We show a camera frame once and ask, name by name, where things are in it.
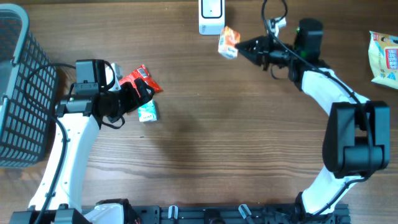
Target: red snack bag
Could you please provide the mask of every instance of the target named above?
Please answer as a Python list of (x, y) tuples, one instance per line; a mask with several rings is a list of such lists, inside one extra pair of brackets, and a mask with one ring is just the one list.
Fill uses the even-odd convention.
[(119, 81), (119, 84), (122, 85), (125, 82), (130, 82), (132, 86), (137, 89), (134, 80), (137, 78), (141, 78), (144, 82), (146, 82), (150, 87), (152, 87), (156, 93), (162, 91), (161, 87), (152, 79), (151, 75), (149, 74), (148, 70), (146, 69), (145, 65), (141, 65), (139, 68), (135, 69), (130, 73), (130, 75), (122, 78)]

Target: wooden tabletop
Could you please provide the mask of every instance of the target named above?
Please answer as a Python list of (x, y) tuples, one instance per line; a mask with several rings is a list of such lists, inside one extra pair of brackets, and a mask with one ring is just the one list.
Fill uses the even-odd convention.
[[(264, 35), (262, 1), (227, 1), (226, 24), (243, 40)], [(292, 43), (304, 17), (323, 22), (324, 59), (351, 88), (391, 107), (391, 161), (343, 198), (353, 223), (397, 223), (398, 90), (371, 83), (370, 30), (398, 35), (398, 1), (288, 1), (280, 38)], [(133, 205), (292, 203), (323, 166), (328, 116), (288, 80), (239, 56), (217, 52), (217, 36), (198, 32), (198, 3), (137, 2), (24, 6), (30, 29), (53, 62), (116, 62), (128, 75), (145, 64), (164, 89), (160, 120), (137, 112), (120, 130), (102, 127), (88, 161), (83, 205), (128, 198)], [(283, 13), (269, 1), (267, 17)], [(286, 77), (287, 71), (275, 71)], [(75, 79), (61, 76), (61, 88)], [(0, 223), (25, 210), (47, 161), (0, 169)]]

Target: white box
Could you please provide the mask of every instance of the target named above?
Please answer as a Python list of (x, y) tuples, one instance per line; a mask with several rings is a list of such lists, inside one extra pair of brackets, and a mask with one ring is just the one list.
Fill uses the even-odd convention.
[(199, 33), (219, 35), (225, 26), (225, 0), (198, 0)]

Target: plastic basket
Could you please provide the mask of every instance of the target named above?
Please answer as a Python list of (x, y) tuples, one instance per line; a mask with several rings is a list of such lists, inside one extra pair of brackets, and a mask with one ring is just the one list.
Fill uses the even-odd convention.
[(36, 73), (26, 89), (44, 113), (22, 99), (22, 88), (31, 71), (48, 63), (25, 10), (0, 4), (0, 167), (27, 167), (44, 156), (58, 86), (55, 68)]

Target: basket handle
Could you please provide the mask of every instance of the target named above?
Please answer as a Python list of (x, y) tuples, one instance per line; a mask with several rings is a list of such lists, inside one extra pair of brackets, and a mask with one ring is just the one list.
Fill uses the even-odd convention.
[(0, 12), (4, 11), (14, 14), (13, 16), (18, 16), (22, 21), (21, 32), (19, 33), (18, 42), (14, 50), (14, 60), (12, 61), (12, 65), (15, 66), (21, 61), (21, 54), (29, 31), (29, 17), (25, 9), (16, 4), (0, 4)]

